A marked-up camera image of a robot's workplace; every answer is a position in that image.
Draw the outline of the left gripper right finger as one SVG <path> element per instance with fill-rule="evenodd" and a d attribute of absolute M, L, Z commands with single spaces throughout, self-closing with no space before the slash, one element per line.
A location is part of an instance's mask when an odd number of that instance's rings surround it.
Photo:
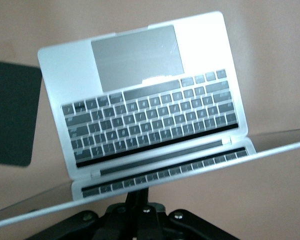
<path fill-rule="evenodd" d="M 237 237 L 200 218 L 177 209 L 166 214 L 161 204 L 148 202 L 147 188 L 137 192 L 137 238 L 139 240 L 236 240 Z"/>

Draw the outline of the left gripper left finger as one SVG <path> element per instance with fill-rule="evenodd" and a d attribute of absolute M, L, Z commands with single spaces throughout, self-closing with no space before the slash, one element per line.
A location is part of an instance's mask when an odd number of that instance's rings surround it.
<path fill-rule="evenodd" d="M 131 210 L 138 193 L 127 194 L 124 203 L 108 207 L 99 217 L 94 211 L 85 210 L 66 218 L 33 236 L 29 240 L 118 240 L 123 236 L 131 218 Z"/>

